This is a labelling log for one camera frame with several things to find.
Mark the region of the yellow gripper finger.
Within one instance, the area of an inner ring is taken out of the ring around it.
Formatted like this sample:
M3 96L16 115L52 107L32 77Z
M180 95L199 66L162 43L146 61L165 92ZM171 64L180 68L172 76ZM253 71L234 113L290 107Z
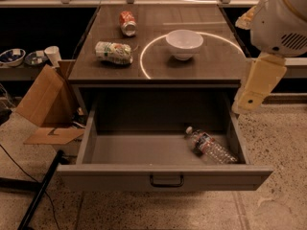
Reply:
M235 22L235 26L239 29L249 30L254 16L256 7L251 7L247 12L241 15Z
M243 114L254 111L270 95L286 74L285 58L261 53L250 64L248 74L241 81L232 104L232 111Z

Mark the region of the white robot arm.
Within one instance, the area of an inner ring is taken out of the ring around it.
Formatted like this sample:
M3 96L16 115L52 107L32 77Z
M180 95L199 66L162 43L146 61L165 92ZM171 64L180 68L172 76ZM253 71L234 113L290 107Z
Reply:
M260 0L235 26L250 31L260 55L248 68L232 105L236 114L258 108L287 71L286 59L307 51L307 0Z

